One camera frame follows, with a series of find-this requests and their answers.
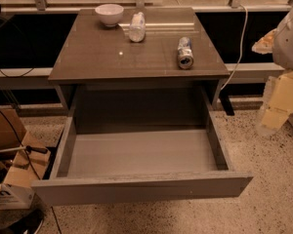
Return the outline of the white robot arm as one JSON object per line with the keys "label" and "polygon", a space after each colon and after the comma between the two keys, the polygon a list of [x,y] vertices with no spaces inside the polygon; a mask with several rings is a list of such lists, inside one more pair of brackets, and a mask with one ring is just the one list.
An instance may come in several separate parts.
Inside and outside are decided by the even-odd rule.
{"label": "white robot arm", "polygon": [[253,45],[252,51],[272,54],[273,62],[285,69],[282,75],[268,78],[258,113],[258,134],[271,136],[293,113],[293,7],[276,29]]}

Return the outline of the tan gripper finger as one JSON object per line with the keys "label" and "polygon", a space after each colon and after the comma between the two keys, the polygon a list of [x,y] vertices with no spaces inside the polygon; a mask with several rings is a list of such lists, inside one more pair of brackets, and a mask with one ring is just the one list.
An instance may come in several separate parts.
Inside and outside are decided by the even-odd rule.
{"label": "tan gripper finger", "polygon": [[258,40],[252,46],[252,51],[254,53],[262,54],[262,55],[271,54],[275,32],[276,32],[276,29],[273,29],[270,32],[268,32],[265,36],[263,36],[260,40]]}
{"label": "tan gripper finger", "polygon": [[293,113],[293,71],[270,76],[263,93],[256,131],[260,136],[275,134]]}

